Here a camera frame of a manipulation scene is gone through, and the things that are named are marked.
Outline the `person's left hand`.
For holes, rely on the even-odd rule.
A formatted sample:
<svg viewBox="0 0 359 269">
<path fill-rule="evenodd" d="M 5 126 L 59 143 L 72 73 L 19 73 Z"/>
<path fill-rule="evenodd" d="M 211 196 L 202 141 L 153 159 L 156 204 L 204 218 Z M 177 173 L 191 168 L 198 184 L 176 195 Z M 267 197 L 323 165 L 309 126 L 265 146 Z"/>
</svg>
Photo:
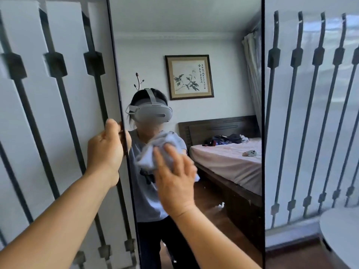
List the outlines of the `person's left hand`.
<svg viewBox="0 0 359 269">
<path fill-rule="evenodd" d="M 114 159 L 110 156 L 105 147 L 104 129 L 88 141 L 87 168 L 84 176 L 93 178 L 98 185 L 109 190 L 119 181 L 119 168 L 122 159 Z"/>
</svg>

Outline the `person's right hand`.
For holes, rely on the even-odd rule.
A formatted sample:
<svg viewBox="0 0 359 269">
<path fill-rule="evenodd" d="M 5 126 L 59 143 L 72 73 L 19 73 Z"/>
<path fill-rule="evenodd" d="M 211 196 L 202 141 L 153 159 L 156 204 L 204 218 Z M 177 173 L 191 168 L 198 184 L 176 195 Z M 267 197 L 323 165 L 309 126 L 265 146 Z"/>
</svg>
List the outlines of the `person's right hand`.
<svg viewBox="0 0 359 269">
<path fill-rule="evenodd" d="M 186 154 L 179 153 L 172 145 L 164 149 L 173 158 L 173 171 L 164 178 L 155 178 L 158 196 L 165 211 L 177 222 L 183 215 L 195 209 L 194 183 L 197 167 Z"/>
</svg>

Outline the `light blue cleaning cloth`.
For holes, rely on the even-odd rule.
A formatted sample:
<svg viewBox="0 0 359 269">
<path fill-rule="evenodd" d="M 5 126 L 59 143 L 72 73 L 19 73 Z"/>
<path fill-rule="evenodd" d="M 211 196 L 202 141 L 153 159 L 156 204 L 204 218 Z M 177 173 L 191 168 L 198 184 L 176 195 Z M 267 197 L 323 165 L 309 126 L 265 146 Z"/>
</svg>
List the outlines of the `light blue cleaning cloth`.
<svg viewBox="0 0 359 269">
<path fill-rule="evenodd" d="M 141 150 L 138 156 L 136 156 L 135 164 L 140 169 L 140 175 L 144 176 L 146 183 L 150 185 L 155 183 L 155 177 L 153 171 L 157 169 L 156 158 L 153 154 L 153 149 L 158 147 L 159 152 L 162 155 L 169 170 L 173 171 L 173 158 L 164 149 L 165 144 L 172 145 L 179 153 L 182 150 L 186 150 L 186 144 L 184 140 L 173 131 L 160 131 L 154 136 Z"/>
</svg>

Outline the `tall black-framed mirror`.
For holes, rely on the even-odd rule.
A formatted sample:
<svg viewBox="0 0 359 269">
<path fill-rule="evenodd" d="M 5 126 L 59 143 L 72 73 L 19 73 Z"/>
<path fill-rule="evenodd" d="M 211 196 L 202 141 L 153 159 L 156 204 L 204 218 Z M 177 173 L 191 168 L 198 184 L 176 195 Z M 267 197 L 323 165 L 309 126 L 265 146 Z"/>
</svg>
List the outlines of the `tall black-framed mirror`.
<svg viewBox="0 0 359 269">
<path fill-rule="evenodd" d="M 260 0 L 109 0 L 115 35 L 119 88 L 126 130 L 138 125 L 173 131 L 181 137 L 190 156 L 190 148 L 202 145 L 214 135 L 244 135 L 248 139 L 261 134 L 245 70 L 242 39 L 235 34 L 235 11 L 249 1 L 251 14 L 260 10 Z M 165 55 L 209 55 L 214 98 L 170 100 Z M 172 108 L 172 119 L 163 124 L 138 123 L 125 113 L 131 103 L 147 97 L 137 91 L 136 72 L 141 90 L 154 95 Z M 195 162 L 199 174 L 195 181 L 214 176 L 211 182 L 224 194 L 225 210 L 256 248 L 261 238 L 262 197 Z M 168 215 L 156 222 L 138 223 L 141 269 L 162 269 L 160 243 L 172 255 L 174 269 L 199 269 L 186 239 Z"/>
</svg>

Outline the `person's right forearm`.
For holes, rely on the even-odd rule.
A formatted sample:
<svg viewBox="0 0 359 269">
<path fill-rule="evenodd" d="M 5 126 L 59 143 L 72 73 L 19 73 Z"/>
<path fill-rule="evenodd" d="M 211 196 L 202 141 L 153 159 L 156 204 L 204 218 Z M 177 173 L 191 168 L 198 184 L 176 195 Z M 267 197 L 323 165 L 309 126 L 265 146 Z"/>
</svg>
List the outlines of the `person's right forearm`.
<svg viewBox="0 0 359 269">
<path fill-rule="evenodd" d="M 164 208 L 189 244 L 200 269 L 261 269 L 194 204 Z"/>
</svg>

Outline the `person's left forearm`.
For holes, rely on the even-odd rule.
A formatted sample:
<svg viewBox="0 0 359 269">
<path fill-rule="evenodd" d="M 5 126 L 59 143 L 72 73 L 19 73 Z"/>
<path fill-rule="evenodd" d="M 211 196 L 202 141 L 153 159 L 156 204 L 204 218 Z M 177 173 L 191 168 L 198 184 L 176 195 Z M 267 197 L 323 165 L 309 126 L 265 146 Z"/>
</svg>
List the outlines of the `person's left forearm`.
<svg viewBox="0 0 359 269">
<path fill-rule="evenodd" d="M 118 181 L 118 171 L 79 178 L 0 251 L 0 269 L 70 269 L 103 199 Z"/>
</svg>

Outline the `grey t-shirt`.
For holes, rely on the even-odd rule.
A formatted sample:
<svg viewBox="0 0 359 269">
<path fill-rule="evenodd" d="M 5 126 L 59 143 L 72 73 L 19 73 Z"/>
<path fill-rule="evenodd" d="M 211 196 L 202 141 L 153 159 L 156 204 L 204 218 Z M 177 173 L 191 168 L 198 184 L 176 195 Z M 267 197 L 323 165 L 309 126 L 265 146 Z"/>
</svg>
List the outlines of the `grey t-shirt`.
<svg viewBox="0 0 359 269">
<path fill-rule="evenodd" d="M 187 154 L 187 148 L 184 140 L 182 140 L 182 138 L 173 131 L 164 131 L 161 128 L 151 129 L 140 125 L 138 125 L 136 129 L 129 131 L 132 144 L 128 156 L 134 206 L 138 223 L 156 222 L 168 217 L 168 214 L 165 212 L 159 200 L 155 183 L 147 181 L 147 178 L 154 178 L 152 173 L 141 172 L 141 169 L 135 163 L 136 157 L 142 152 L 147 140 L 150 140 L 151 137 L 157 135 L 157 131 L 159 133 L 172 133 L 182 154 Z"/>
</svg>

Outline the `white headset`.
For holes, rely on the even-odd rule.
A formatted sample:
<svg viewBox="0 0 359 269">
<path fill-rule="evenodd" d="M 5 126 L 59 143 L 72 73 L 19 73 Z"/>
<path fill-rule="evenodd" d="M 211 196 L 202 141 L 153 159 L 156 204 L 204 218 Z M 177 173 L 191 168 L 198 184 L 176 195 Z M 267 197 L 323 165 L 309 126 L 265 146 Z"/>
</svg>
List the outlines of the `white headset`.
<svg viewBox="0 0 359 269">
<path fill-rule="evenodd" d="M 128 105 L 126 114 L 138 123 L 163 124 L 172 119 L 173 110 L 165 100 L 156 97 L 152 89 L 140 91 L 144 91 L 147 97 Z"/>
</svg>

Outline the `pink bed sheet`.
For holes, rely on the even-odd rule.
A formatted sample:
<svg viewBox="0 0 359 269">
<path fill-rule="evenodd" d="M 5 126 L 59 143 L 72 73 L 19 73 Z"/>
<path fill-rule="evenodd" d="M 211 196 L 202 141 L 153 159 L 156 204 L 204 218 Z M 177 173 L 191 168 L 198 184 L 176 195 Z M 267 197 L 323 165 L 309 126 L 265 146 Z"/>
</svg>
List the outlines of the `pink bed sheet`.
<svg viewBox="0 0 359 269">
<path fill-rule="evenodd" d="M 242 153 L 256 150 L 256 157 L 243 157 Z M 190 157 L 215 174 L 254 194 L 262 195 L 262 140 L 250 138 L 248 143 L 214 147 L 192 146 Z"/>
</svg>

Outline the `pile of dark clothes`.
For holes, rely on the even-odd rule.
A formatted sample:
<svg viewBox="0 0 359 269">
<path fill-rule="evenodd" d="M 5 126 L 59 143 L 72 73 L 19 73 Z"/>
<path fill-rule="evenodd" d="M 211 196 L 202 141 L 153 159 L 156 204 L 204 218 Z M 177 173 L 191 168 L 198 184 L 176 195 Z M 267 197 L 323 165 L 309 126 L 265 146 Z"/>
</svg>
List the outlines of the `pile of dark clothes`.
<svg viewBox="0 0 359 269">
<path fill-rule="evenodd" d="M 241 144 L 248 143 L 249 139 L 244 135 L 231 134 L 229 136 L 225 135 L 214 135 L 204 141 L 202 146 L 214 147 L 219 145 L 227 144 Z"/>
</svg>

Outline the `framed flower painting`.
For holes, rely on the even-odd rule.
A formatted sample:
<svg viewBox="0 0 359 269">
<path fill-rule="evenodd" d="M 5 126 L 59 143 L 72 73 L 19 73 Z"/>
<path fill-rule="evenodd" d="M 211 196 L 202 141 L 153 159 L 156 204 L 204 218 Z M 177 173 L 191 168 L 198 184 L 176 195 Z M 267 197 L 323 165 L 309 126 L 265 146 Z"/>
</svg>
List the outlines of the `framed flower painting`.
<svg viewBox="0 0 359 269">
<path fill-rule="evenodd" d="M 209 55 L 164 56 L 170 100 L 214 98 Z"/>
</svg>

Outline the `white curtain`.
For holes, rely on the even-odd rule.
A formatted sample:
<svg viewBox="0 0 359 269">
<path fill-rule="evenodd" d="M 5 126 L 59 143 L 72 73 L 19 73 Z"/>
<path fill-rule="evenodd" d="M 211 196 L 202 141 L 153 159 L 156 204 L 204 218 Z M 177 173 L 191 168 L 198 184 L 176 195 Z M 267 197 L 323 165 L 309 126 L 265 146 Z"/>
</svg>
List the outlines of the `white curtain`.
<svg viewBox="0 0 359 269">
<path fill-rule="evenodd" d="M 247 64 L 250 96 L 260 134 L 263 136 L 261 39 L 261 20 L 259 20 L 255 27 L 242 39 L 242 45 Z"/>
</svg>

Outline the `white round table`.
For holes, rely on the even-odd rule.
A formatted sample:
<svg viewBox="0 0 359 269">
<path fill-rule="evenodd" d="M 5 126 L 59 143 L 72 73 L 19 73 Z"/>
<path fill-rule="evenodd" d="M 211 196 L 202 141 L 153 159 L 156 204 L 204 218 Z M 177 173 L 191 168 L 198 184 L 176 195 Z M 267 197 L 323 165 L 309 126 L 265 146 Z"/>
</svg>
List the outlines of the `white round table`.
<svg viewBox="0 0 359 269">
<path fill-rule="evenodd" d="M 359 269 L 359 207 L 327 210 L 319 227 L 321 245 L 334 269 Z"/>
</svg>

